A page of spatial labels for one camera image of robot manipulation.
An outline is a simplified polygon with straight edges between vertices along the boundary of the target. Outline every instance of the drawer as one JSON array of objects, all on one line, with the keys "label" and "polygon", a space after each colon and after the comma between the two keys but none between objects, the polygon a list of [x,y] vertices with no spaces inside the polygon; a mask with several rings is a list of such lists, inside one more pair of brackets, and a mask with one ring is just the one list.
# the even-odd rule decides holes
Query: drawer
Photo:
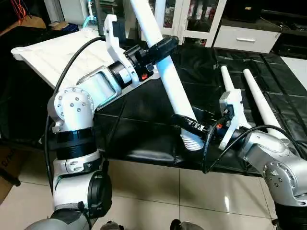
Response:
[{"label": "drawer", "polygon": [[214,47],[269,53],[280,33],[222,25]]}]

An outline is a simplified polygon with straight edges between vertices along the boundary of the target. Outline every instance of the black table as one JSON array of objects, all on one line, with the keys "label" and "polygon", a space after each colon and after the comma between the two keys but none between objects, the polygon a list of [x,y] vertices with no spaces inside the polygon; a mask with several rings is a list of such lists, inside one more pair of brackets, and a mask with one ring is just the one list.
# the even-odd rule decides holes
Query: black table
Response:
[{"label": "black table", "polygon": [[[40,33],[42,40],[58,35]],[[27,34],[35,38],[29,38],[30,43],[38,42],[37,30]],[[21,40],[11,42],[9,49],[20,46]],[[1,135],[9,143],[41,149],[38,140],[52,90],[25,63],[13,60],[7,50],[2,54],[8,61],[0,93]],[[249,68],[281,126],[299,142],[307,159],[307,92],[279,56],[181,46],[172,58],[195,114],[203,122],[209,118],[206,111],[220,116],[219,97],[224,92],[220,67],[227,65],[234,86],[242,89],[247,120],[263,124],[242,73]],[[151,80],[96,113],[97,145],[105,157],[113,159],[199,170],[202,151],[184,148],[180,129],[171,124],[172,114],[161,80]],[[208,164],[220,153],[217,147],[215,142],[210,146]],[[246,168],[237,153],[229,151],[214,171],[260,176],[254,168]]]}]

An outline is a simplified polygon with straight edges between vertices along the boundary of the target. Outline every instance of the drawer handle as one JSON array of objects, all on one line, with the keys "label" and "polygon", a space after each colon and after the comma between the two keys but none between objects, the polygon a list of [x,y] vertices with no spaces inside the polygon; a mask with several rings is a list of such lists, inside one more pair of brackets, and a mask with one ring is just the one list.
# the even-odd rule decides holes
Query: drawer handle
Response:
[{"label": "drawer handle", "polygon": [[237,37],[236,40],[240,42],[252,42],[252,43],[256,42],[256,40],[253,40],[253,39],[246,39],[246,38],[239,38],[239,37]]}]

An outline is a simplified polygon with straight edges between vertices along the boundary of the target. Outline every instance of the white cabinet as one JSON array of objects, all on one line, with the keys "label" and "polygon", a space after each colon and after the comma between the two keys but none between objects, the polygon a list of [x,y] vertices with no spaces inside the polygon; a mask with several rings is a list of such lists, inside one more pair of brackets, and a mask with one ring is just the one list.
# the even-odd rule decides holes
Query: white cabinet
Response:
[{"label": "white cabinet", "polygon": [[149,4],[163,35],[178,36],[179,44],[203,39],[202,44],[211,47],[226,0],[149,0]]},{"label": "white cabinet", "polygon": [[280,33],[222,25],[214,47],[269,53]]},{"label": "white cabinet", "polygon": [[183,0],[177,34],[180,44],[186,38],[198,38],[211,47],[225,4],[226,0]]}]

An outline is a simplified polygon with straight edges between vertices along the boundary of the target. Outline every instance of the tile floor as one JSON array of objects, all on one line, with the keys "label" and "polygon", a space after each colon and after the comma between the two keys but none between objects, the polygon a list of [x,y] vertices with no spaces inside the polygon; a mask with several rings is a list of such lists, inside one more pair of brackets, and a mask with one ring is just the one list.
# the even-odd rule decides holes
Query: tile floor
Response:
[{"label": "tile floor", "polygon": [[[3,229],[22,230],[52,214],[43,155],[33,153],[22,168],[20,187],[0,205]],[[109,220],[128,230],[167,230],[173,219],[205,230],[273,230],[271,195],[260,178],[111,161],[113,205],[93,229]]]}]

